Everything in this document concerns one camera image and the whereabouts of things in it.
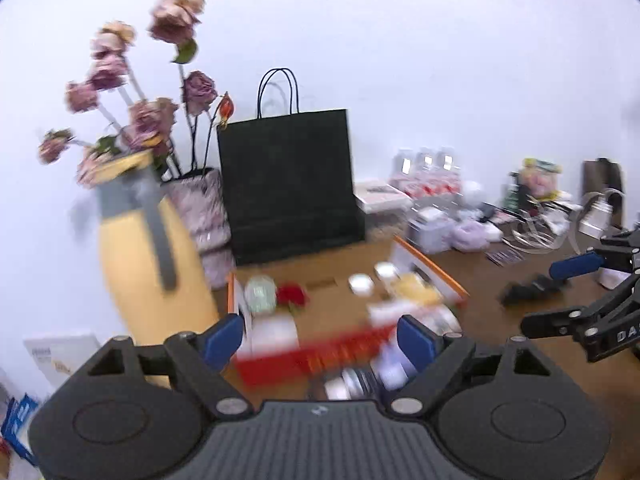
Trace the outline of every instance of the brown tabletop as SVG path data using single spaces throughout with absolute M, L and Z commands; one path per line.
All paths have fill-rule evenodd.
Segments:
M 589 238 L 583 238 L 586 246 Z M 478 341 L 501 344 L 519 332 L 520 319 L 527 312 L 585 305 L 602 296 L 606 290 L 593 275 L 571 280 L 564 293 L 552 300 L 504 308 L 497 301 L 508 282 L 523 282 L 536 272 L 546 273 L 549 265 L 573 254 L 567 243 L 550 254 L 530 255 L 510 267 L 499 267 L 484 253 L 462 254 L 457 251 L 434 254 L 430 258 L 456 279 L 469 292 L 468 305 L 459 313 L 465 333 Z M 609 453 L 597 480 L 630 480 L 640 471 L 640 362 L 630 351 L 622 351 L 589 364 L 582 348 L 570 337 L 537 340 L 536 344 L 597 402 L 609 417 L 612 430 Z M 265 399 L 303 399 L 307 381 L 247 389 L 230 370 L 228 379 L 254 405 Z

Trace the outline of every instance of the silver screw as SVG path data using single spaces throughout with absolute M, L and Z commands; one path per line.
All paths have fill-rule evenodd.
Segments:
M 216 409 L 223 413 L 223 415 L 240 415 L 244 413 L 249 405 L 238 397 L 227 397 L 226 399 L 219 400 L 216 404 Z
M 402 415 L 413 415 L 422 409 L 422 403 L 413 397 L 400 397 L 391 403 L 391 409 Z

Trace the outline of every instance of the yellow pitcher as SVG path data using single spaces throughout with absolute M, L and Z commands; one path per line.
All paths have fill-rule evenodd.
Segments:
M 140 345 L 218 321 L 196 248 L 152 163 L 150 151 L 135 153 L 101 165 L 96 175 L 102 270 Z

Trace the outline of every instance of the bag handle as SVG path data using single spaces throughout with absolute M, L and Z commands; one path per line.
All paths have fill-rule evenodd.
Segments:
M 286 77 L 287 81 L 289 81 L 289 115 L 293 113 L 293 86 L 291 85 L 291 77 L 293 78 L 293 83 L 296 86 L 296 113 L 300 113 L 300 95 L 298 93 L 298 80 L 296 79 L 293 70 L 290 68 L 282 67 L 282 68 L 270 68 L 265 72 L 260 79 L 260 84 L 258 85 L 258 102 L 257 102 L 257 118 L 262 118 L 262 95 L 264 94 L 265 88 L 270 81 L 270 79 L 277 74 L 278 72 L 282 72 Z

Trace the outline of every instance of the black bag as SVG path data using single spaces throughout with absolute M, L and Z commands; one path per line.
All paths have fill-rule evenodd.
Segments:
M 287 71 L 296 87 L 295 114 Z M 277 72 L 289 80 L 290 114 L 262 118 L 262 92 Z M 293 72 L 272 68 L 258 87 L 257 119 L 218 131 L 223 197 L 238 265 L 364 240 L 353 195 L 346 110 L 300 113 L 298 100 Z

